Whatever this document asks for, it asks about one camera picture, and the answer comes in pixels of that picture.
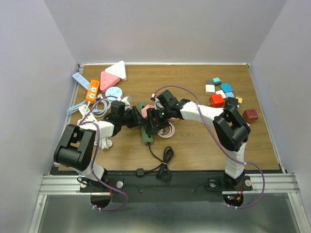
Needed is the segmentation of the black cube plug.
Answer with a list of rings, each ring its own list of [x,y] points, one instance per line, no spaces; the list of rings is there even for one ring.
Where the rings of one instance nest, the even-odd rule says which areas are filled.
[[[227,97],[225,101],[225,108],[229,106],[238,108],[239,107],[238,99],[233,97]]]

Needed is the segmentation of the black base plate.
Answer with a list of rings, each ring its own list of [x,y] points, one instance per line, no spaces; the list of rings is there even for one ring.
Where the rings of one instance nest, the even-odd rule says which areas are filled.
[[[237,180],[224,171],[171,171],[166,182],[156,177],[155,171],[110,171],[104,176],[106,185],[85,177],[80,178],[80,192],[95,195],[108,194],[113,202],[184,202],[210,201],[241,202],[243,193],[253,189],[249,176]]]

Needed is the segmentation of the pink triangular power strip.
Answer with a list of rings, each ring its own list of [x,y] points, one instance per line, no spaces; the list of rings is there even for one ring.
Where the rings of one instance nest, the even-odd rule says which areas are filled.
[[[115,86],[120,81],[120,78],[114,74],[101,72],[100,75],[100,90],[105,93],[107,89]]]

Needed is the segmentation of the small white cube plug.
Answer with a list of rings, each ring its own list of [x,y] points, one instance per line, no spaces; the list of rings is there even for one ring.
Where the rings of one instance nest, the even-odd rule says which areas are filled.
[[[227,98],[225,92],[223,90],[218,90],[215,92],[216,95],[221,95],[222,98],[225,100]]]

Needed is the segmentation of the blue round socket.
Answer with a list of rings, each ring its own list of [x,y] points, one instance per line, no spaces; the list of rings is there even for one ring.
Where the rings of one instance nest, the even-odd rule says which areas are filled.
[[[106,90],[105,96],[109,101],[116,101],[123,98],[123,91],[121,88],[113,86]]]

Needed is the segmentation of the orange power strip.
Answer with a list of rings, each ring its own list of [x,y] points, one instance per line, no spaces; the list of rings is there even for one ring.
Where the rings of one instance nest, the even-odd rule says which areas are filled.
[[[98,80],[91,80],[85,101],[94,103],[97,97],[97,93],[100,87],[100,82]]]

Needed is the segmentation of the green power strip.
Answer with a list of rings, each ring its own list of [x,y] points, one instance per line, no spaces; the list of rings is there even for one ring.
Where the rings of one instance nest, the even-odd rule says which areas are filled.
[[[147,103],[143,102],[143,101],[138,103],[138,109],[140,110],[140,112],[141,112],[142,108],[146,105],[147,105]],[[141,135],[142,135],[143,143],[144,144],[153,143],[153,141],[154,141],[153,136],[146,133],[145,124],[141,125],[140,127],[141,127]]]

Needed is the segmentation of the dark red cube plug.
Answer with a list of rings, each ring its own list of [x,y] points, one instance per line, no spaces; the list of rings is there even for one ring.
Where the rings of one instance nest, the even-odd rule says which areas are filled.
[[[243,114],[243,119],[248,123],[248,124],[251,124],[251,123],[254,123],[255,121],[258,120],[259,116],[256,112],[255,109],[246,109]]]

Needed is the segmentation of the light blue cube plug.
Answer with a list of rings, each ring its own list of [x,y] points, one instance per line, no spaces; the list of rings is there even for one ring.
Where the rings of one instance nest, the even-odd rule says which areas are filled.
[[[226,96],[227,98],[234,98],[234,97],[235,97],[234,94],[233,94],[233,92],[226,92],[226,93],[225,93],[225,96]]]

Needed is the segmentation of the light blue power strip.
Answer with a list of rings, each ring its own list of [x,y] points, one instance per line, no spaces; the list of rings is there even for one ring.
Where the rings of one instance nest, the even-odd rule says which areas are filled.
[[[73,79],[86,90],[89,89],[90,82],[84,78],[79,72],[72,75]]]

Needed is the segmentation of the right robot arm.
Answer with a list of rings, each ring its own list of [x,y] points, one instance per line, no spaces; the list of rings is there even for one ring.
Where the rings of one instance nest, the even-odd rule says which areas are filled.
[[[244,152],[251,130],[237,108],[231,105],[213,108],[187,99],[172,100],[161,106],[147,105],[143,108],[143,117],[147,120],[146,133],[156,134],[169,127],[171,118],[203,123],[208,131],[213,127],[216,134],[210,134],[226,156],[224,185],[228,189],[238,187],[245,174]]]

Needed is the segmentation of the teal cube plug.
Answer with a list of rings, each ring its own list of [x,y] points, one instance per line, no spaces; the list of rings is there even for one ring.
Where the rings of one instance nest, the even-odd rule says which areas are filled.
[[[219,86],[222,83],[222,81],[221,81],[221,79],[219,77],[213,78],[212,81],[213,81],[213,84],[215,86]]]

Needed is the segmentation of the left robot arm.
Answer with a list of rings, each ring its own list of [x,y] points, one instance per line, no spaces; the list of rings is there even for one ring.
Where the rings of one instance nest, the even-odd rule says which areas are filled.
[[[115,136],[122,126],[133,128],[144,123],[146,119],[135,106],[126,110],[125,105],[118,102],[116,106],[112,106],[110,113],[97,123],[88,122],[84,128],[74,124],[67,125],[53,159],[91,180],[91,185],[97,191],[104,191],[108,187],[106,170],[92,160],[95,140]]]

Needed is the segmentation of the white triangular power strip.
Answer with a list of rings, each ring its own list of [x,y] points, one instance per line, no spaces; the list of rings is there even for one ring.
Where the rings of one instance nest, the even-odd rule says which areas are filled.
[[[124,61],[119,61],[119,62],[109,66],[104,71],[109,73],[109,74],[113,74],[113,75],[118,76],[121,81],[127,80],[126,66],[125,66]]]

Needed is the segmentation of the pink cube socket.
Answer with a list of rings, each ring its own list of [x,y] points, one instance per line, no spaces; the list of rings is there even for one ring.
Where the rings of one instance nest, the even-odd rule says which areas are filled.
[[[141,110],[141,115],[142,115],[142,117],[144,118],[144,119],[146,119],[147,118],[147,110],[148,109],[153,109],[154,108],[154,106],[153,105],[150,105],[150,104],[147,104],[146,106],[144,106],[143,108],[142,108],[142,110]]]

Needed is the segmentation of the yellow cube plug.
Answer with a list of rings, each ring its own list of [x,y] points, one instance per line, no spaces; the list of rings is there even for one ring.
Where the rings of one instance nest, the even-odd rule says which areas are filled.
[[[238,104],[242,104],[242,102],[243,102],[242,97],[236,96],[235,98],[238,100]]]

